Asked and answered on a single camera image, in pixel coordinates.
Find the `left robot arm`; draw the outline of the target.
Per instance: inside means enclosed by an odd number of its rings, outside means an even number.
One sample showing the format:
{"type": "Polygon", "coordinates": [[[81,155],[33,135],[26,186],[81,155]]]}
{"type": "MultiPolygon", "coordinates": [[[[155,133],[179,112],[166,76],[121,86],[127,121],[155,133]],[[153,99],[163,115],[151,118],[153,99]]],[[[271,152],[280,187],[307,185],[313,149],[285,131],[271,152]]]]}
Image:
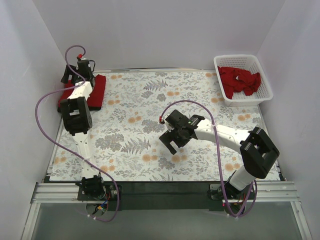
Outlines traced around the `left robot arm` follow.
{"type": "Polygon", "coordinates": [[[61,81],[67,83],[71,77],[75,89],[70,96],[60,101],[59,107],[64,128],[71,134],[77,153],[84,158],[81,163],[81,183],[78,186],[82,188],[84,195],[101,200],[107,191],[103,185],[101,172],[92,166],[96,164],[91,142],[93,120],[87,100],[95,87],[95,77],[90,62],[91,60],[79,54],[77,65],[66,67],[61,81]]]}

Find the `red t-shirt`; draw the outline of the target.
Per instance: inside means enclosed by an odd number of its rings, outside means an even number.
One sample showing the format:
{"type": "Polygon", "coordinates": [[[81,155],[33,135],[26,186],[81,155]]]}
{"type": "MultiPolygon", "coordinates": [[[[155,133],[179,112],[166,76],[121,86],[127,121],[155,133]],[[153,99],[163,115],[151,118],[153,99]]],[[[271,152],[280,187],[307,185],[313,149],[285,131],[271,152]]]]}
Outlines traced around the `red t-shirt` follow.
{"type": "MultiPolygon", "coordinates": [[[[92,93],[90,94],[89,98],[87,99],[87,105],[90,111],[99,111],[102,108],[105,89],[106,89],[106,82],[107,79],[103,75],[96,75],[95,76],[95,86],[93,88],[92,93]]],[[[68,83],[64,84],[64,88],[69,88],[74,86],[72,81],[69,79],[68,83]]],[[[58,104],[57,104],[57,111],[60,113],[60,102],[64,99],[67,99],[73,92],[73,89],[65,90],[61,95],[58,104]]]]}

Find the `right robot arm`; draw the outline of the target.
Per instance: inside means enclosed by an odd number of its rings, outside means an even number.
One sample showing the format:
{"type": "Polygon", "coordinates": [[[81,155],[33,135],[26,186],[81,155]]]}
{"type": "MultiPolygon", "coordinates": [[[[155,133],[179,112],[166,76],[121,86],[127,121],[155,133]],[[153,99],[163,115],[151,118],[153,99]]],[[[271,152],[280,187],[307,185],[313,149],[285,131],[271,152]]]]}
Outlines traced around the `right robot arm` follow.
{"type": "Polygon", "coordinates": [[[159,140],[172,155],[177,151],[171,143],[182,148],[191,139],[209,141],[241,155],[243,166],[219,188],[220,192],[225,190],[228,199],[239,198],[254,180],[265,179],[280,155],[268,134],[260,127],[255,127],[253,130],[240,130],[221,124],[213,125],[203,116],[187,117],[178,110],[160,117],[159,122],[167,127],[159,140]]]}

